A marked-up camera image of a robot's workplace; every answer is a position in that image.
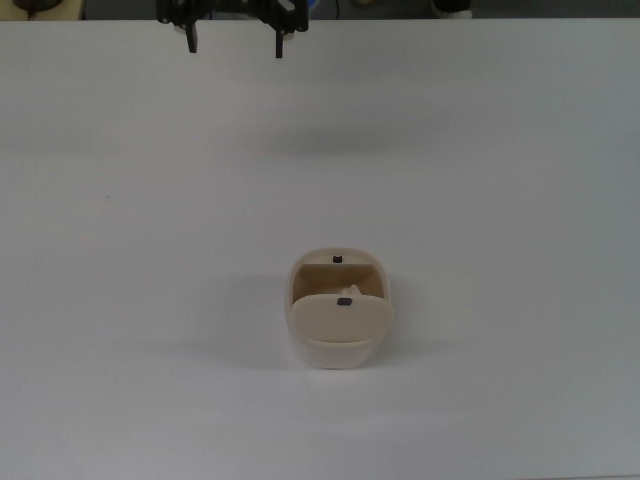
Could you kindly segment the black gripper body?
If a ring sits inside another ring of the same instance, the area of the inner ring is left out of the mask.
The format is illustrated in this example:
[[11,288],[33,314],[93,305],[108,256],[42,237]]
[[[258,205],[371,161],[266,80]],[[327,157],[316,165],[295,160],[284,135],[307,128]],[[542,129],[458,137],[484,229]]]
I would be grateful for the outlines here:
[[199,8],[204,13],[256,13],[260,2],[253,0],[202,0]]

